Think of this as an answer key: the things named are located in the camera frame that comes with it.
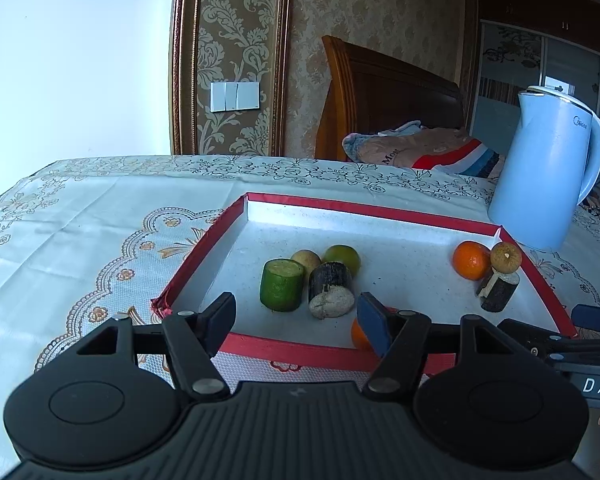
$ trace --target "wooden cabinet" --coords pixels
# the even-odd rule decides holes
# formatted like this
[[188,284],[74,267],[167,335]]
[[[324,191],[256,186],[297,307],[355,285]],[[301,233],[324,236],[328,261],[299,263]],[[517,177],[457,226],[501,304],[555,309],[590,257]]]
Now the wooden cabinet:
[[478,0],[482,20],[517,25],[600,53],[600,4],[590,0]]

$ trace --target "kettle handle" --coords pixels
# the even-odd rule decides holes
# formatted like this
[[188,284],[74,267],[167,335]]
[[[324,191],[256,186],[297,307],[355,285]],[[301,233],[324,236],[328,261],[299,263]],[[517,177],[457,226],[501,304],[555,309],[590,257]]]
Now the kettle handle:
[[589,160],[584,169],[582,187],[578,197],[578,204],[582,202],[591,189],[596,185],[600,174],[600,118],[593,113],[591,119],[591,134],[589,136]]

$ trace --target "table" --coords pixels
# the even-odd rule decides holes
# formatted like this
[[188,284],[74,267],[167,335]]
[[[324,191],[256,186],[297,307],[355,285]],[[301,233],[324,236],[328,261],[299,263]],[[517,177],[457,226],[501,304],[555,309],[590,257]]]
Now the table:
[[[17,462],[2,426],[2,408],[14,387],[113,314],[155,322],[149,300],[243,193],[488,222],[493,189],[487,180],[433,171],[248,156],[82,158],[24,178],[0,197],[0,475]],[[568,312],[577,303],[600,306],[595,217],[578,208],[559,252],[526,252]],[[155,356],[141,360],[164,373]],[[268,365],[262,374],[269,380],[288,380],[285,374],[293,372],[289,364]]]

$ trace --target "tray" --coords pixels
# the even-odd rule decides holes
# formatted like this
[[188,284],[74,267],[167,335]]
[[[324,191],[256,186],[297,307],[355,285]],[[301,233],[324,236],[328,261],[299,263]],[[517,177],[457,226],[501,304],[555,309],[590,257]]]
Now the tray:
[[[318,320],[309,313],[306,297],[297,310],[287,313],[272,312],[259,300],[267,260],[288,258],[299,249],[322,254],[330,245],[347,244],[362,260],[355,293],[369,291],[386,306],[417,310],[433,322],[458,323],[464,314],[480,314],[494,324],[508,317],[567,336],[576,334],[554,292],[526,256],[520,284],[504,311],[481,309],[477,283],[458,276],[450,265],[453,250],[464,240],[489,248],[500,240],[515,243],[503,228],[483,222],[247,193],[203,235],[152,305],[160,316],[198,312],[222,292],[232,292],[237,317],[221,351],[301,366],[370,371],[378,359],[372,352],[354,349],[350,341],[355,311]],[[430,359],[426,373],[452,364],[452,356]]]

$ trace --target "kettle lid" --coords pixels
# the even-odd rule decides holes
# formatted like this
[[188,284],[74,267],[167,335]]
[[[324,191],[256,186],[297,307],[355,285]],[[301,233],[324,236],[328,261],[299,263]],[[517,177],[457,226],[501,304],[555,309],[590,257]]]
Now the kettle lid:
[[564,101],[567,101],[568,103],[572,103],[572,104],[576,105],[577,107],[580,107],[583,110],[586,110],[591,115],[596,114],[591,108],[589,108],[586,104],[584,104],[579,99],[576,99],[572,95],[563,94],[562,92],[558,92],[557,90],[554,90],[553,88],[549,88],[547,86],[529,86],[526,90],[529,92],[540,92],[542,94],[548,94],[548,95],[552,95],[554,97],[559,97],[560,99],[563,99]]

